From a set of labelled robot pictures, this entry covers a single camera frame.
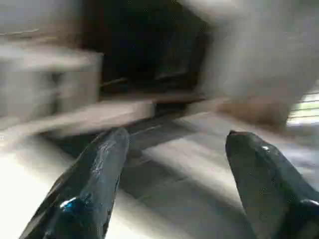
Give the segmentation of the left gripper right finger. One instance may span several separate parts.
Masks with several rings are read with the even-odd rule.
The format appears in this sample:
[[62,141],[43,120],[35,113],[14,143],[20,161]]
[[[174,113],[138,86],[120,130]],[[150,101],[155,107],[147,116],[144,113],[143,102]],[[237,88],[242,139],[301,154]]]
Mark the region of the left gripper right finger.
[[225,151],[257,238],[319,237],[319,192],[275,146],[251,132],[232,130]]

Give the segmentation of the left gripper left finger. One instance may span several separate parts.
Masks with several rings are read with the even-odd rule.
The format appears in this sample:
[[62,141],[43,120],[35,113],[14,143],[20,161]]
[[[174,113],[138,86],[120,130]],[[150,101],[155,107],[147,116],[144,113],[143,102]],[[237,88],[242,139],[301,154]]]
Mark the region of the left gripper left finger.
[[129,133],[96,136],[54,182],[22,239],[103,239],[129,149]]

